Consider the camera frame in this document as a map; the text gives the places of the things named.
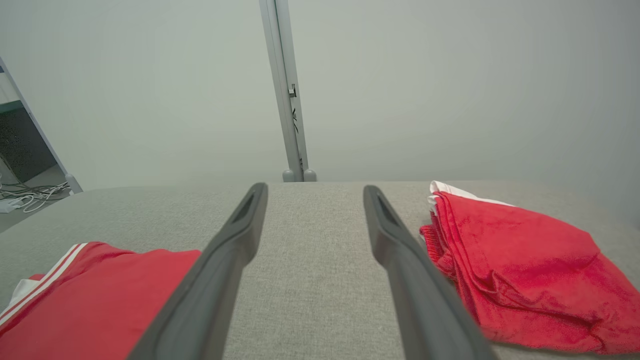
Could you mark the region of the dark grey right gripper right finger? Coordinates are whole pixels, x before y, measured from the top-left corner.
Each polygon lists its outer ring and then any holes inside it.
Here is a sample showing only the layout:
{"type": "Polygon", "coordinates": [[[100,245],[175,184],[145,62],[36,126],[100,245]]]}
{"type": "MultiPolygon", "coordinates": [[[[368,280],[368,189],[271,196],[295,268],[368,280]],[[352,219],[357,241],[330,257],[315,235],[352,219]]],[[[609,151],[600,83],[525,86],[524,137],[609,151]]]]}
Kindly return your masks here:
{"type": "Polygon", "coordinates": [[[382,190],[363,188],[372,255],[387,273],[407,360],[495,360],[490,342],[382,190]]]}

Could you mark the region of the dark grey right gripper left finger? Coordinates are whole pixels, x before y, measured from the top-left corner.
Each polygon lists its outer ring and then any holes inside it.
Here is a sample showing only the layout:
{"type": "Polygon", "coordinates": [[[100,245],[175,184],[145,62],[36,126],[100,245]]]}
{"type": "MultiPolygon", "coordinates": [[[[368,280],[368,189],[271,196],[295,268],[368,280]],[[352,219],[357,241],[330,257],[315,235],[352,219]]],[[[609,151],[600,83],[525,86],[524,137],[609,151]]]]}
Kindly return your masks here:
{"type": "Polygon", "coordinates": [[[268,185],[253,184],[211,239],[144,335],[130,360],[220,360],[243,269],[258,253],[268,185]]]}

